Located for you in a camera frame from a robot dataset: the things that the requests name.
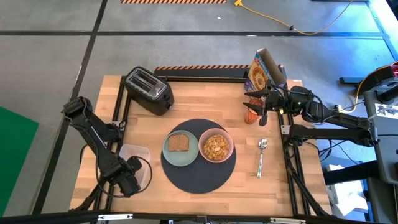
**toast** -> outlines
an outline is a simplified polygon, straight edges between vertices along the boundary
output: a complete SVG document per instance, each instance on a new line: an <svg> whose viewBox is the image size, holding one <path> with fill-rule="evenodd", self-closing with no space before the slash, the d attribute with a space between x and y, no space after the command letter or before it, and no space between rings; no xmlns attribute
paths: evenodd
<svg viewBox="0 0 398 224"><path fill-rule="evenodd" d="M188 151L189 138L184 134L173 134L169 137L169 151Z"/></svg>

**round black plate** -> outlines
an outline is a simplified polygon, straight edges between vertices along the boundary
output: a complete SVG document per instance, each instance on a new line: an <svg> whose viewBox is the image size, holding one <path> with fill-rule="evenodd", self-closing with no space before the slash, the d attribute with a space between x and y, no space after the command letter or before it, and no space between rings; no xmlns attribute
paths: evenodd
<svg viewBox="0 0 398 224"><path fill-rule="evenodd" d="M186 130L199 140L200 136L211 128L224 129L206 119L192 119L179 124L171 132ZM191 164L184 167L173 166L166 161L162 153L162 167L167 178L179 189L194 194L208 193L221 187L231 176L235 162L235 146L231 157L222 163L209 162L199 153Z"/></svg>

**small plate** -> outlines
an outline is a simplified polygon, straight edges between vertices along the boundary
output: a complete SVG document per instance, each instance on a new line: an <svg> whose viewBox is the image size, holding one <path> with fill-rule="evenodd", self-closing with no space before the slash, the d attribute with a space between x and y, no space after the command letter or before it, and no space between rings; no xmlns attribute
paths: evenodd
<svg viewBox="0 0 398 224"><path fill-rule="evenodd" d="M169 137L173 134L184 134L189 138L189 150L169 152ZM163 155L167 162L175 166L187 166L191 164L198 156L199 146L198 139L189 131L178 130L170 133L163 142Z"/></svg>

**concrete floor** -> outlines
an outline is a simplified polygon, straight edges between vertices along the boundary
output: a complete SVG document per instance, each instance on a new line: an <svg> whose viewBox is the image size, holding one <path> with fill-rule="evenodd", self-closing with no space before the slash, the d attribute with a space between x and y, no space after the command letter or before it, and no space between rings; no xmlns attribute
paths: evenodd
<svg viewBox="0 0 398 224"><path fill-rule="evenodd" d="M345 2L310 0L244 3L307 31L322 28L346 6ZM101 0L3 0L0 30L91 31L100 5ZM377 5L385 6L378 0ZM234 7L231 0L217 5L122 5L109 0L99 30L287 32L274 21ZM327 32L379 30L365 3L354 3ZM70 96L87 43L88 37L0 36L0 105L40 123L7 216L25 215L32 208L60 125L62 105ZM289 78L302 79L328 106L352 104L353 88L339 86L340 76L363 77L394 61L381 37L97 37L80 95L95 104L103 75L124 75L138 65L153 70L167 65L247 64L263 47L285 65ZM365 116L366 112L360 106L355 115ZM325 142L318 144L327 147ZM80 135L69 129L43 212L68 209L82 145ZM350 143L343 148L356 160L375 158L372 149ZM339 149L332 156L346 158Z"/></svg>

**yellow cable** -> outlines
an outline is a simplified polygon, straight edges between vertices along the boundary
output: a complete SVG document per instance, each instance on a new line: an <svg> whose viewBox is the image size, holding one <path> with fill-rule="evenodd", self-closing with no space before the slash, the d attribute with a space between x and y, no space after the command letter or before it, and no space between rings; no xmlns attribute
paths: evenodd
<svg viewBox="0 0 398 224"><path fill-rule="evenodd" d="M296 32L298 32L298 33L300 33L300 34L303 34L303 35L315 35L315 34L319 34L319 33L323 32L324 30L326 30L327 28L329 28L334 22L336 22L336 20L337 20L341 15L343 15L343 13L345 12L345 10L347 10L348 6L351 5L351 3L353 3L353 1L354 1L354 0L351 0L351 1L348 3L348 5L347 5L347 6L344 8L344 10L336 17L336 19L334 19L331 23L329 23L327 26L325 26L324 28L322 28L322 29L319 30L319 31L316 31L316 32L304 32L304 31L298 30L298 29L296 29L296 28L293 28L293 30L296 31ZM276 19L276 18L274 18L274 17L272 17L272 16L267 16L267 15L261 14L260 12L254 11L254 10L252 10L252 9L250 9L250 8L248 8L248 7L246 7L246 6L244 6L243 3L242 3L242 0L236 0L235 6L241 6L241 7L243 7L244 9L246 9L246 10L248 10L248 11L251 11L251 12L257 14L257 15L263 16L263 17L268 18L268 19L272 19L273 21L276 21L276 22L278 22L278 23L280 23L280 24L282 24L282 25L284 25L284 26L287 26L287 27L289 27L289 28L292 27L292 26L290 26L290 25L288 25L288 24L286 24L286 23L284 23L284 22L282 22L282 21L280 21L280 20L278 20L278 19Z"/></svg>
<svg viewBox="0 0 398 224"><path fill-rule="evenodd" d="M361 89L361 86L362 86L363 81L365 81L365 79L366 79L367 77L369 77L370 75L372 75L374 72L376 72L376 71L378 71L378 70L380 70L380 69L386 68L386 67L388 67L388 66L391 66L391 65L393 65L393 64L395 64L395 63L397 63L397 62L398 62L398 61L392 62L391 64L386 65L386 66L383 66L383 67L381 67L381 68L378 68L378 69L376 69L375 71L373 71L373 72L369 73L368 75L366 75L365 78L363 78L363 80L359 83L358 89L356 90L356 94L355 94L355 103L354 103L353 109L350 110L350 111L346 111L346 110L341 110L341 111L340 111L340 110L339 110L339 112L342 112L342 113L352 113L352 112L354 112L354 110L356 109L356 105L358 104L359 91L360 91L360 89Z"/></svg>

